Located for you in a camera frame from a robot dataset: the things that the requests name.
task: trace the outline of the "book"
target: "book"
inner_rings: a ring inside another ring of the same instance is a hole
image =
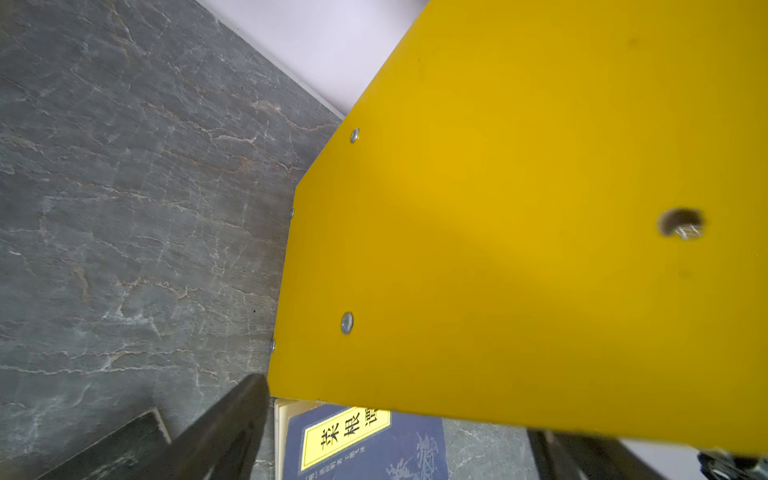
[[[448,480],[442,419],[275,403],[277,480]]]

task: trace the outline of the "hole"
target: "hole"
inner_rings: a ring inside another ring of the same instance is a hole
[[[733,464],[740,470],[753,470],[759,463],[760,459],[755,457],[733,457]]]
[[[691,208],[673,208],[659,217],[659,232],[665,237],[678,234],[683,240],[699,237],[704,228],[701,212]]]

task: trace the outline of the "white wall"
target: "white wall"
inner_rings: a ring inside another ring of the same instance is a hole
[[[347,114],[428,0],[199,1],[337,114]]]

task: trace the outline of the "gray marble floor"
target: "gray marble floor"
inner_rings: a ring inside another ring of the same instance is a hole
[[[339,119],[191,0],[3,12],[0,477],[34,478],[266,372],[293,189]],[[452,478],[535,478],[520,429],[445,434]]]

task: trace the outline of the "screw hole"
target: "screw hole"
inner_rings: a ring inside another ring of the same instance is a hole
[[[659,232],[665,237],[680,235],[683,240],[700,237],[704,228],[701,212],[691,208],[673,208],[659,217]]]

